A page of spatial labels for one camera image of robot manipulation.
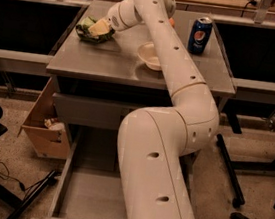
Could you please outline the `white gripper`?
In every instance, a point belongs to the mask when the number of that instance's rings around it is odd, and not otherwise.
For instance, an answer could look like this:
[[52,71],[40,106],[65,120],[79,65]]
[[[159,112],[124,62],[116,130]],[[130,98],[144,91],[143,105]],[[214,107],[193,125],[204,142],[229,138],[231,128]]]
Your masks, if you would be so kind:
[[100,19],[87,30],[90,35],[97,37],[106,35],[110,31],[110,26],[115,31],[124,31],[141,22],[142,18],[135,8],[134,0],[123,0],[109,8],[106,19]]

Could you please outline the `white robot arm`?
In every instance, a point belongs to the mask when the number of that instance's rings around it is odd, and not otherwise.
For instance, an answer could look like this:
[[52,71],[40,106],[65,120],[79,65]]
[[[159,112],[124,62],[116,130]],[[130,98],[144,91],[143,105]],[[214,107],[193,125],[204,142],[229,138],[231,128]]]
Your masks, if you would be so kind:
[[128,219],[195,219],[179,158],[215,136],[219,112],[175,29],[175,0],[125,0],[106,21],[116,31],[145,23],[155,46],[171,106],[134,110],[120,124],[118,160]]

